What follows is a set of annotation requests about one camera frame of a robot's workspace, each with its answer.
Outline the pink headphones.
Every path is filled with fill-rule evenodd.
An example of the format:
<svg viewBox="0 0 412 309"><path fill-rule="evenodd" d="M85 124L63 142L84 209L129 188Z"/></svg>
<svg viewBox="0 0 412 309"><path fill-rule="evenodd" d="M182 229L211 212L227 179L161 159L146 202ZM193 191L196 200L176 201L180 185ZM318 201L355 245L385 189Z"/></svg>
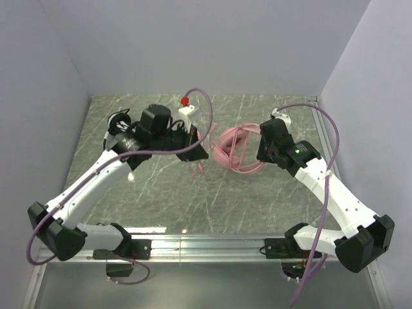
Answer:
<svg viewBox="0 0 412 309"><path fill-rule="evenodd" d="M218 143L212 147L212 157L215 162L228 171L238 174L254 174L263 166L262 161L243 164L246 146L250 133L261 134L258 124L241 124L223 132Z"/></svg>

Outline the white black headphones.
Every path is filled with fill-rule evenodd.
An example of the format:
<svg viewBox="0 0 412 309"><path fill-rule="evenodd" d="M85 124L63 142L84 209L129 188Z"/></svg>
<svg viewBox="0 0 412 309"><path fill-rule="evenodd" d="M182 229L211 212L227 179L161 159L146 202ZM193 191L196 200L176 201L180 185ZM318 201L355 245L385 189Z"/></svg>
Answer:
<svg viewBox="0 0 412 309"><path fill-rule="evenodd" d="M108 130L103 139L103 150L113 149L118 154L132 151L133 128L130 109L120 108L108 117Z"/></svg>

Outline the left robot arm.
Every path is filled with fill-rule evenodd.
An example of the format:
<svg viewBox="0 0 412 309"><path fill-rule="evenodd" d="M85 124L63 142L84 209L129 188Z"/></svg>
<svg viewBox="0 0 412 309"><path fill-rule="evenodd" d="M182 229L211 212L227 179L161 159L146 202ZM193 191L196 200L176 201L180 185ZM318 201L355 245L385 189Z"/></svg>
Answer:
<svg viewBox="0 0 412 309"><path fill-rule="evenodd" d="M155 151L174 154L183 162L209 157L198 142L193 124L201 113L199 107L180 108L177 120L173 120L169 108L159 104L144 109L136 122L128 113L123 109L109 116L104 150L78 180L46 205L35 202L28 209L37 237L61 261L82 250L108 250L124 258L133 257L133 241L125 228L117 223L85 225L82 219L86 213Z"/></svg>

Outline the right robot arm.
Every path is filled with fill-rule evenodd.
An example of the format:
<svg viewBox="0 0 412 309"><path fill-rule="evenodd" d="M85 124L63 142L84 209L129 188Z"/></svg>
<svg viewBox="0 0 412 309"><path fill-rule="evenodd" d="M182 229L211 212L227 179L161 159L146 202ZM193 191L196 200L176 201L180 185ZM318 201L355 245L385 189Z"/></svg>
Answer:
<svg viewBox="0 0 412 309"><path fill-rule="evenodd" d="M390 245L394 221L379 216L363 204L327 168L325 159L309 142L294 142L290 121L272 118L260 124L257 159L276 164L308 188L339 224L339 230L322 230L316 250L335 256L350 272L358 273L385 253Z"/></svg>

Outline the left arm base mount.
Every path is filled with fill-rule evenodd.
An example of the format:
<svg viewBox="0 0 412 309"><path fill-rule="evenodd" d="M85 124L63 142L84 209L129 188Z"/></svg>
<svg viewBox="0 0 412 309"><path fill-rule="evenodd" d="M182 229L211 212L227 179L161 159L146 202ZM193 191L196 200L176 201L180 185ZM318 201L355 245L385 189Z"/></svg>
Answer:
<svg viewBox="0 0 412 309"><path fill-rule="evenodd" d="M114 251L94 250L92 258L106 262L106 275L110 281L118 285L137 285L145 282L151 274L149 266L143 263L151 257L151 245L150 239L129 239ZM122 281L130 278L135 266L144 268L146 275L137 281Z"/></svg>

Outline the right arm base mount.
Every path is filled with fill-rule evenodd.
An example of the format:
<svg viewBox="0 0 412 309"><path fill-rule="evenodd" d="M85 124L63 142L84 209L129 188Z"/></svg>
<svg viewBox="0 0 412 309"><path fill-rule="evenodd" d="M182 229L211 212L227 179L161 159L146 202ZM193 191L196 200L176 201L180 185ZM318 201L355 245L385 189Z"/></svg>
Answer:
<svg viewBox="0 0 412 309"><path fill-rule="evenodd" d="M281 270L287 281L299 283L302 280L310 251L301 249L293 236L265 238L259 252L267 259L281 260Z"/></svg>

